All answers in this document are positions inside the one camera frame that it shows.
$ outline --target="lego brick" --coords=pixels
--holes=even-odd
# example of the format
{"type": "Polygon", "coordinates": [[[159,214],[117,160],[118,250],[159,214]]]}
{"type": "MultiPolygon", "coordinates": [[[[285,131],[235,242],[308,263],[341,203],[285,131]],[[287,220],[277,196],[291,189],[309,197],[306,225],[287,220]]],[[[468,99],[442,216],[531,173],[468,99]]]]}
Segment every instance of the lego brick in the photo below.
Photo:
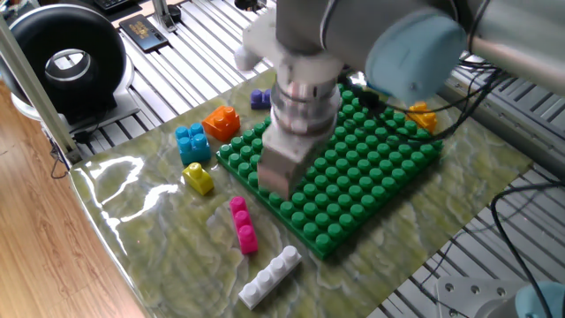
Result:
{"type": "Polygon", "coordinates": [[[299,263],[302,255],[294,246],[286,246],[268,266],[239,292],[239,298],[251,310],[255,308],[299,263]]]}
{"type": "Polygon", "coordinates": [[[183,170],[183,178],[187,184],[201,195],[205,195],[214,189],[214,181],[210,175],[202,169],[200,163],[191,163],[183,170]]]}
{"type": "MultiPolygon", "coordinates": [[[[428,108],[426,102],[417,102],[414,104],[414,106],[410,107],[410,110],[423,111],[428,110],[428,108]]],[[[408,117],[430,133],[433,133],[433,130],[435,130],[435,126],[438,123],[438,119],[436,118],[435,113],[408,113],[408,117]]]]}
{"type": "Polygon", "coordinates": [[[204,134],[204,128],[200,123],[191,125],[188,129],[180,126],[175,130],[178,153],[184,166],[191,163],[201,163],[212,158],[210,144],[204,134]]]}
{"type": "Polygon", "coordinates": [[[383,121],[367,119],[350,91],[327,150],[314,161],[290,201],[258,185],[257,162],[263,144],[261,135],[270,124],[256,124],[216,153],[234,178],[292,231],[322,260],[410,183],[442,149],[440,141],[428,145],[400,143],[390,130],[410,136],[429,132],[406,120],[404,114],[387,108],[383,121]]]}
{"type": "Polygon", "coordinates": [[[241,247],[241,254],[249,254],[257,251],[257,236],[249,216],[249,210],[245,199],[235,197],[230,201],[231,218],[236,227],[237,239],[241,247]]]}
{"type": "Polygon", "coordinates": [[[202,121],[206,133],[219,141],[228,141],[239,129],[239,115],[233,107],[220,106],[202,121]]]}
{"type": "Polygon", "coordinates": [[[271,109],[271,90],[267,89],[261,92],[260,89],[255,89],[249,96],[252,110],[270,110],[271,109]]]}

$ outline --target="green marble surface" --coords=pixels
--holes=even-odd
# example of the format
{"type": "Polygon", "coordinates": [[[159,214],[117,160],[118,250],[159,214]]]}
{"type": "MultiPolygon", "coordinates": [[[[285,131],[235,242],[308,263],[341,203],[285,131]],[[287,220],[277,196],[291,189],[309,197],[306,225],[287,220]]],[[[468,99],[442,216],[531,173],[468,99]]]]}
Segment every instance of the green marble surface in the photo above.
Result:
{"type": "MultiPolygon", "coordinates": [[[[241,134],[267,115],[250,110],[250,92],[270,87],[274,78],[264,73],[72,167],[87,216],[150,316],[365,317],[531,163],[468,120],[445,142],[436,164],[320,261],[214,156],[204,164],[215,182],[208,195],[200,196],[181,177],[175,129],[228,104],[241,116],[241,134]],[[228,208],[236,195],[248,201],[256,254],[239,251],[228,208]],[[297,247],[302,264],[249,311],[237,294],[287,245],[297,247]]],[[[429,101],[431,107],[444,103],[429,101]]],[[[438,129],[457,115],[443,112],[438,129]]],[[[222,143],[210,144],[216,151],[222,143]]]]}

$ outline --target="green baseplate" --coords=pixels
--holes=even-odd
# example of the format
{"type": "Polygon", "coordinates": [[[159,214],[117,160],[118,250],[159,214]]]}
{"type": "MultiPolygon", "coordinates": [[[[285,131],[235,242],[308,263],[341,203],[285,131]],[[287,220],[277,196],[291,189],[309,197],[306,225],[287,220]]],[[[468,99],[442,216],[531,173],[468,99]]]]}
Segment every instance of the green baseplate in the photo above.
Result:
{"type": "Polygon", "coordinates": [[[427,130],[387,108],[382,121],[367,119],[368,109],[349,91],[342,92],[335,134],[291,197],[283,200],[258,185],[261,135],[269,124],[256,124],[243,136],[222,145],[218,161],[322,260],[438,157],[442,143],[402,143],[391,127],[410,136],[427,130]]]}

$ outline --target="pink lego brick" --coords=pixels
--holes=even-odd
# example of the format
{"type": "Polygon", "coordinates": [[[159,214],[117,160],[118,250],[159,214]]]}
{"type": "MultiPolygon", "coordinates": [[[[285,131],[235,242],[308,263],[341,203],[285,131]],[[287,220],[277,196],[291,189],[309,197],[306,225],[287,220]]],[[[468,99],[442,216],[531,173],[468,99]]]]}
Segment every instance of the pink lego brick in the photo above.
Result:
{"type": "Polygon", "coordinates": [[[235,197],[230,201],[231,218],[236,225],[237,239],[241,246],[241,254],[257,251],[257,236],[251,223],[247,204],[242,197],[235,197]]]}

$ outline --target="white lego brick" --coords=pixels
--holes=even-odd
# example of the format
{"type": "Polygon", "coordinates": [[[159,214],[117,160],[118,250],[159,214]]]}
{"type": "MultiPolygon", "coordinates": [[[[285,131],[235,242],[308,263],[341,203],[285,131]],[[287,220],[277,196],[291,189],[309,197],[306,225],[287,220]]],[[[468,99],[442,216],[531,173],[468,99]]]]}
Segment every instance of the white lego brick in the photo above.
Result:
{"type": "Polygon", "coordinates": [[[244,286],[239,298],[253,310],[302,260],[302,255],[294,246],[286,246],[266,269],[244,286]]]}

